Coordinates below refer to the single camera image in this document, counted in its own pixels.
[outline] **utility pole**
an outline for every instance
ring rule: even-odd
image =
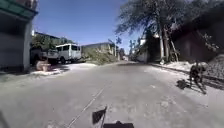
[[[161,22],[160,22],[160,15],[159,15],[159,10],[158,10],[158,3],[156,1],[156,14],[157,14],[157,27],[159,29],[159,39],[160,39],[160,57],[161,57],[161,64],[164,63],[164,46],[163,46],[163,37],[162,37],[162,30],[161,30]]]
[[[114,43],[114,45],[115,45],[115,47],[114,47],[114,55],[115,55],[115,57],[117,56],[117,48],[116,48],[116,42]]]

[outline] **building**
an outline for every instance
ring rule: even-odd
[[[27,71],[36,0],[0,1],[0,69]]]

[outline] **white bus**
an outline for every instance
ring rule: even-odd
[[[66,61],[73,63],[81,59],[81,47],[76,44],[63,44],[56,46],[56,48],[62,64],[65,64]]]

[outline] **tree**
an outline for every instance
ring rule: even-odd
[[[120,38],[120,37],[118,37],[117,39],[116,39],[116,45],[115,45],[115,56],[117,56],[117,51],[118,51],[118,49],[117,49],[117,45],[118,44],[121,44],[122,43],[122,39]]]
[[[130,40],[130,45],[129,45],[129,47],[130,47],[129,55],[132,55],[132,53],[133,53],[133,42],[132,42],[132,40]]]
[[[140,44],[141,44],[141,38],[140,37],[138,37],[137,42],[138,42],[138,46],[140,46]]]
[[[122,34],[128,31],[132,34],[133,31],[143,29],[158,33],[161,58],[165,53],[166,61],[168,61],[169,31],[173,22],[186,23],[215,4],[217,4],[216,0],[208,0],[208,2],[204,0],[193,0],[193,2],[185,0],[128,0],[121,6],[118,16],[121,23],[115,32]]]
[[[120,55],[121,59],[123,60],[123,57],[125,56],[124,48],[120,48],[119,55]]]
[[[53,44],[53,40],[50,37],[45,36],[43,44],[42,44],[42,49],[49,50],[54,48],[55,48],[55,45]]]

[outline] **curb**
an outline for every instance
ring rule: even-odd
[[[154,66],[154,67],[157,67],[157,68],[160,68],[160,69],[163,69],[163,70],[181,72],[181,73],[184,73],[186,75],[189,75],[189,72],[188,71],[184,71],[184,70],[180,70],[180,69],[174,69],[174,68],[168,68],[168,67],[163,67],[163,66],[160,66],[160,65],[157,65],[157,64],[150,64],[150,65],[151,66]],[[208,80],[215,80],[215,81],[219,81],[219,82],[223,82],[224,83],[224,79],[220,79],[220,78],[216,78],[216,77],[211,77],[211,76],[207,76],[207,75],[203,75],[203,77],[205,79],[208,79]]]

